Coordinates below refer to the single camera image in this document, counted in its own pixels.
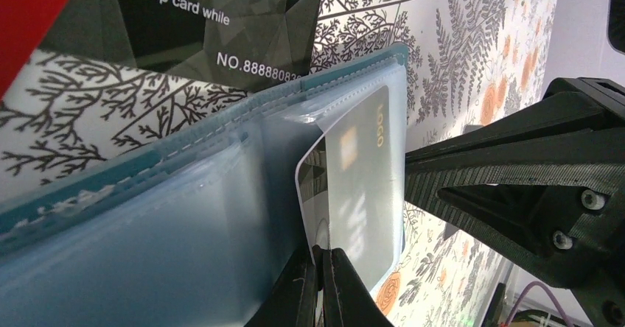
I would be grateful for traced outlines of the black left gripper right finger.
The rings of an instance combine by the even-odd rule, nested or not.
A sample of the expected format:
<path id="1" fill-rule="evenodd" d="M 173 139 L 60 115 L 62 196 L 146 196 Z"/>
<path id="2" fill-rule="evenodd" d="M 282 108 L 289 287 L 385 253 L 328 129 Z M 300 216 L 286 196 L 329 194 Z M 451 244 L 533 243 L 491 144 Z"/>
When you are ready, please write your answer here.
<path id="1" fill-rule="evenodd" d="M 344 250 L 322 251 L 325 326 L 391 326 Z"/>

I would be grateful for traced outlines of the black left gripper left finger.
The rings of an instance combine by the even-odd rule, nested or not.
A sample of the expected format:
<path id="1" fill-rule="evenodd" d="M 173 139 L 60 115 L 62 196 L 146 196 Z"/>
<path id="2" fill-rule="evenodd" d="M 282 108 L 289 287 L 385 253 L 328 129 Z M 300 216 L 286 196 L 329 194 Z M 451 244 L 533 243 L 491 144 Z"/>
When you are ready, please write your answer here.
<path id="1" fill-rule="evenodd" d="M 265 302 L 245 327 L 314 326 L 318 272 L 310 248 L 301 244 L 293 252 Z"/>

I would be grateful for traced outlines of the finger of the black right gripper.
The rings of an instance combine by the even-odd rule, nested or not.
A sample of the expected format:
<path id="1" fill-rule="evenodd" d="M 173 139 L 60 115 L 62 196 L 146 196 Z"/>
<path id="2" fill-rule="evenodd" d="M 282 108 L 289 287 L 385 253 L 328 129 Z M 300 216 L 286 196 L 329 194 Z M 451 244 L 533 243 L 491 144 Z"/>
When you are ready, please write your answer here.
<path id="1" fill-rule="evenodd" d="M 557 78 L 538 103 L 409 152 L 405 199 L 552 286 L 623 286 L 624 87 Z"/>

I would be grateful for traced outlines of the blue leather card holder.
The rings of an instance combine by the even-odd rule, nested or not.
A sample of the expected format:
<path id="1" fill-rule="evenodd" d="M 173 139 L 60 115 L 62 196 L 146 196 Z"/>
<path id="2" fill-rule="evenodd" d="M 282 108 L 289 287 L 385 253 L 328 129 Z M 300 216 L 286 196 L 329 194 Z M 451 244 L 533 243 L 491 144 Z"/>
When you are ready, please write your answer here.
<path id="1" fill-rule="evenodd" d="M 407 64 L 394 43 L 4 201 L 1 324 L 245 326 L 308 245 L 299 161 L 381 85 L 404 208 Z"/>

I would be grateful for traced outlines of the black VIP card front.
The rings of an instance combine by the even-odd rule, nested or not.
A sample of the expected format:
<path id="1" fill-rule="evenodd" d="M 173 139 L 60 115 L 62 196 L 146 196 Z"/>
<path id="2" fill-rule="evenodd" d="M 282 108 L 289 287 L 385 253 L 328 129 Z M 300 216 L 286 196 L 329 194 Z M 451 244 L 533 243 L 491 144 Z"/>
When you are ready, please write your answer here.
<path id="1" fill-rule="evenodd" d="M 387 85 L 340 112 L 297 167 L 298 199 L 311 249 L 340 248 L 375 295 L 403 242 L 400 138 Z"/>

